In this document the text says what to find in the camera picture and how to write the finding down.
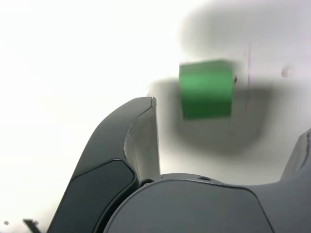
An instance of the green block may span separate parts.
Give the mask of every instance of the green block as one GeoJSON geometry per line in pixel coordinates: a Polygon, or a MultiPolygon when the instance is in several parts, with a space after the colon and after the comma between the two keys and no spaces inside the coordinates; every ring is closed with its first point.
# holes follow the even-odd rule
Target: green block
{"type": "Polygon", "coordinates": [[[185,118],[231,115],[233,68],[226,61],[179,66],[179,86],[185,118]]]}

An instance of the white surface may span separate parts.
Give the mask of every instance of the white surface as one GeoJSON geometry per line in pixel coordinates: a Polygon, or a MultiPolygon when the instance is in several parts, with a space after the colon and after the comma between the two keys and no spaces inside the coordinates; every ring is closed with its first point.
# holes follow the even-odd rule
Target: white surface
{"type": "Polygon", "coordinates": [[[151,85],[149,93],[158,98],[161,172],[236,184],[280,178],[298,136],[311,126],[311,4],[209,1],[196,11],[202,3],[0,1],[0,220],[10,222],[0,222],[0,232],[27,232],[23,218],[46,230],[99,122],[146,95],[152,82],[177,77],[185,60],[239,62],[240,91],[232,124],[186,123],[177,114],[176,91],[169,95],[175,84],[151,85]],[[292,75],[282,78],[286,67],[292,75]],[[194,146],[173,124],[184,135],[211,141],[194,146]],[[210,127],[232,151],[213,141],[210,127]]]}

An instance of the green cube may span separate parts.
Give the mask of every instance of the green cube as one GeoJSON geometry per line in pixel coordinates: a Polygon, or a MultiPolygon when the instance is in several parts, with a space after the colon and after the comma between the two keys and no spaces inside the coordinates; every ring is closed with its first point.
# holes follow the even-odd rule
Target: green cube
{"type": "Polygon", "coordinates": [[[180,95],[185,118],[231,115],[233,68],[227,61],[179,66],[180,95]]]}

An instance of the white background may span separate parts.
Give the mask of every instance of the white background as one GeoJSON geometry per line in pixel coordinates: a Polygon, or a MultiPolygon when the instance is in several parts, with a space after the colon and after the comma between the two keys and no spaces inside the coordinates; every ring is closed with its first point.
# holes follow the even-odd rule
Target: white background
{"type": "Polygon", "coordinates": [[[93,130],[147,93],[162,173],[278,181],[311,126],[310,10],[304,0],[0,0],[0,232],[27,232],[23,218],[45,232],[93,130]],[[178,64],[214,58],[240,64],[232,117],[183,121],[178,64]]]}

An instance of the gray plastic housing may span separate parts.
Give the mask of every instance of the gray plastic housing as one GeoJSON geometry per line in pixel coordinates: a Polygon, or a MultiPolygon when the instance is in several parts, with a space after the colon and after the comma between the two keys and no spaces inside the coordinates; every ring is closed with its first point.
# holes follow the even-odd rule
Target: gray plastic housing
{"type": "Polygon", "coordinates": [[[94,131],[48,233],[309,233],[310,134],[300,136],[276,183],[160,175],[156,100],[134,99],[94,131]],[[145,179],[154,182],[139,188],[145,179]]]}

